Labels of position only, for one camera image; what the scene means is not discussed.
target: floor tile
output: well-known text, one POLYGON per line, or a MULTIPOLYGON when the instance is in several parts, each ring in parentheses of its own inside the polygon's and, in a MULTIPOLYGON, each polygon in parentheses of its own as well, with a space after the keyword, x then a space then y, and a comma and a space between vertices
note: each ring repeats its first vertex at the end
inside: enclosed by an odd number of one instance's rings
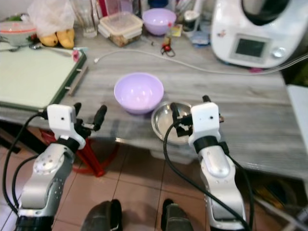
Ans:
MULTIPOLYGON (((200 177, 200 164, 198 161, 194 161, 189 165, 173 164, 184 175, 204 187, 204 183, 200 177)), ((198 191, 192 185, 176 175, 167 164, 164 171, 162 190, 204 199, 204 194, 202 192, 198 191)))
POLYGON ((35 127, 28 127, 27 128, 33 135, 36 136, 36 138, 38 138, 40 141, 42 141, 43 143, 45 143, 45 140, 42 138, 41 132, 38 128, 35 127))
POLYGON ((69 190, 71 189, 71 186, 74 182, 74 179, 76 177, 77 173, 72 171, 69 176, 66 178, 66 181, 65 181, 65 184, 64 184, 64 188, 63 188, 63 193, 62 193, 62 197, 61 197, 61 201, 60 201, 60 204, 59 204, 59 208, 58 208, 58 211, 57 211, 57 214, 55 216, 55 218, 58 218, 59 214, 60 214, 60 211, 61 211, 61 208, 64 204, 64 201, 68 195, 68 192, 69 190))
MULTIPOLYGON (((17 157, 14 157, 14 156, 12 156, 10 158, 10 161, 9 161, 8 171, 7 171, 7 179, 6 179, 6 187, 7 187, 7 192, 8 192, 8 195, 9 195, 9 198, 10 198, 11 201, 13 201, 12 190, 11 190, 13 174, 14 174, 17 166, 22 161, 23 161, 23 159, 17 158, 17 157)), ((2 174, 3 174, 2 171, 3 171, 3 167, 4 167, 4 162, 5 162, 5 158, 2 158, 0 160, 0 171, 1 171, 0 183, 1 184, 2 184, 2 174)), ((30 178, 30 176, 32 174, 33 162, 34 162, 34 160, 26 163, 21 168, 21 170, 19 171, 18 178, 17 178, 17 181, 16 181, 16 196, 17 196, 17 198, 19 198, 19 196, 20 196, 20 194, 22 192, 24 184, 28 181, 28 179, 30 178)), ((4 197, 3 197, 2 190, 0 190, 0 204, 6 205, 6 201, 5 201, 4 197)))
POLYGON ((52 231, 80 231, 80 227, 56 220, 52 231))
POLYGON ((7 151, 8 150, 5 147, 0 146, 0 159, 5 156, 7 151))
POLYGON ((8 207, 7 205, 0 205, 0 230, 4 226, 6 220, 9 218, 10 213, 10 207, 8 207))
POLYGON ((164 165, 150 151, 130 147, 119 180, 160 189, 164 165))
POLYGON ((81 226, 92 207, 112 199, 116 184, 109 178, 77 174, 58 220, 81 226))
POLYGON ((267 213, 257 211, 255 213, 255 224, 257 231, 279 231, 286 224, 285 220, 267 213))
POLYGON ((11 156, 14 156, 16 158, 20 158, 20 159, 26 160, 26 159, 28 159, 30 157, 33 157, 34 155, 35 155, 35 153, 33 153, 33 152, 31 152, 31 151, 29 151, 29 150, 27 150, 25 148, 22 148, 19 151, 19 153, 17 153, 17 154, 12 153, 11 156))
MULTIPOLYGON (((261 208, 257 202, 255 202, 254 205, 255 208, 255 215, 254 215, 254 225, 253 225, 253 230, 256 231, 257 230, 257 220, 256 220, 256 213, 265 213, 264 209, 261 208)), ((246 211, 246 220, 249 222, 249 202, 245 201, 245 211, 246 211)))
POLYGON ((210 223, 209 222, 206 223, 205 231, 211 231, 211 227, 210 227, 210 223))
POLYGON ((124 231, 154 231, 160 191, 119 181, 114 198, 122 204, 124 231))
MULTIPOLYGON (((95 139, 91 144, 92 149, 100 163, 112 153, 115 148, 115 145, 116 143, 114 142, 104 141, 100 139, 95 139)), ((106 170, 106 174, 104 175, 104 177, 115 180, 119 179, 125 156, 129 149, 127 145, 119 145, 120 147, 117 151, 116 157, 112 160, 111 164, 104 169, 106 170)))
POLYGON ((172 199, 187 214, 194 231, 204 231, 206 228, 205 201, 172 192, 161 191, 157 213, 156 230, 160 230, 161 215, 165 199, 172 199))

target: cutting board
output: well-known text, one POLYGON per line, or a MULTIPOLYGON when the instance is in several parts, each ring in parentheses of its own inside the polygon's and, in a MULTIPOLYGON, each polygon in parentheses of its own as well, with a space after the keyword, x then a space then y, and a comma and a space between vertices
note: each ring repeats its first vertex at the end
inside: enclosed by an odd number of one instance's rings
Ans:
POLYGON ((74 62, 73 56, 47 49, 1 51, 7 47, 0 43, 0 106, 34 111, 60 102, 86 60, 81 51, 79 61, 74 62))

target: kitchen counter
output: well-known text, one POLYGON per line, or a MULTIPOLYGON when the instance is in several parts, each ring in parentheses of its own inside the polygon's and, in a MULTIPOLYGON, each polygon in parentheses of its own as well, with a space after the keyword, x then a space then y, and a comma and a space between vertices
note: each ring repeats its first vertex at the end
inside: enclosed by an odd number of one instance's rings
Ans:
MULTIPOLYGON (((61 104, 82 103, 78 117, 92 122, 102 104, 108 111, 102 128, 92 134, 117 140, 152 151, 162 152, 163 143, 154 134, 151 115, 130 115, 114 98, 114 85, 131 72, 148 72, 163 83, 163 101, 200 103, 207 94, 218 104, 225 117, 221 130, 231 155, 245 168, 288 177, 308 179, 308 155, 279 72, 268 75, 249 75, 247 69, 218 61, 210 47, 194 48, 185 38, 174 38, 172 48, 177 59, 201 68, 248 75, 211 74, 161 60, 149 55, 123 52, 93 60, 111 51, 138 49, 160 55, 159 43, 152 47, 139 40, 124 48, 116 47, 101 35, 76 39, 79 47, 88 47, 89 72, 73 97, 65 96, 61 104)), ((0 119, 24 123, 32 115, 16 109, 0 108, 0 119)), ((48 128, 46 121, 35 119, 32 126, 48 128)), ((168 146, 171 153, 196 156, 188 145, 168 146)))

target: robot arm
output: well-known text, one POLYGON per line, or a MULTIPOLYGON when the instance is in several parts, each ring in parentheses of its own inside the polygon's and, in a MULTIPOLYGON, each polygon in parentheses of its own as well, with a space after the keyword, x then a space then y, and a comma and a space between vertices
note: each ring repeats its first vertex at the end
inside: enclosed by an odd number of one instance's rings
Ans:
MULTIPOLYGON (((178 136, 190 134, 188 142, 198 153, 201 179, 206 190, 246 220, 244 201, 234 181, 235 165, 225 153, 228 151, 226 143, 219 142, 219 123, 223 118, 219 115, 218 106, 207 96, 204 97, 204 102, 191 108, 191 115, 186 120, 189 122, 185 125, 192 127, 188 131, 179 132, 177 129, 178 136)), ((177 110, 174 105, 171 109, 173 112, 177 110)), ((211 230, 244 230, 239 220, 208 196, 206 205, 211 230)))
POLYGON ((76 119, 71 106, 53 104, 47 107, 49 126, 57 141, 50 144, 35 160, 33 173, 21 194, 16 231, 51 231, 66 178, 70 174, 75 152, 84 148, 91 130, 99 130, 107 111, 102 106, 92 125, 76 119))

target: lavender plastic bowl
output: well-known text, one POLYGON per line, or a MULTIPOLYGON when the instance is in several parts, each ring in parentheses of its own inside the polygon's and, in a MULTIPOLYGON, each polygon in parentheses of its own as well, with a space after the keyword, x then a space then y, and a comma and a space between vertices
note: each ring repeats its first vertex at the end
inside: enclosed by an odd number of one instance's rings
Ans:
POLYGON ((156 8, 145 11, 142 14, 145 28, 153 35, 164 35, 168 30, 168 24, 174 24, 177 16, 170 10, 156 8))
POLYGON ((156 108, 164 95, 162 82, 147 73, 132 73, 115 84, 115 99, 129 113, 141 115, 156 108))

